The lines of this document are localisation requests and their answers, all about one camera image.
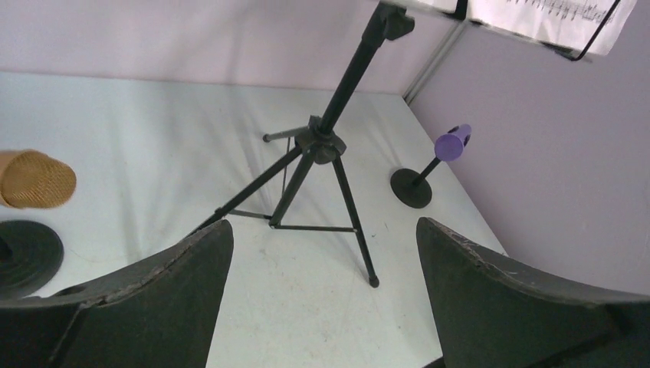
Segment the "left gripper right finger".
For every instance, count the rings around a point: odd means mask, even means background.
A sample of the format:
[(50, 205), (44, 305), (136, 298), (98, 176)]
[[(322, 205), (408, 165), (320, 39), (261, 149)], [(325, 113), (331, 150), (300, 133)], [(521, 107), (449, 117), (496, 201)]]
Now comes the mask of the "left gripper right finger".
[(649, 298), (579, 283), (422, 217), (435, 367), (647, 367)]

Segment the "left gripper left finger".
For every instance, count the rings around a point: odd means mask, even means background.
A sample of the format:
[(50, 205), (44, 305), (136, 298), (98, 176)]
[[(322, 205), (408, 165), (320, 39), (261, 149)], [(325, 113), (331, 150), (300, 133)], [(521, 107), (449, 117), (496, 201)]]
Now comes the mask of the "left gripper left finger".
[(49, 297), (1, 304), (3, 367), (204, 367), (234, 251), (222, 219)]

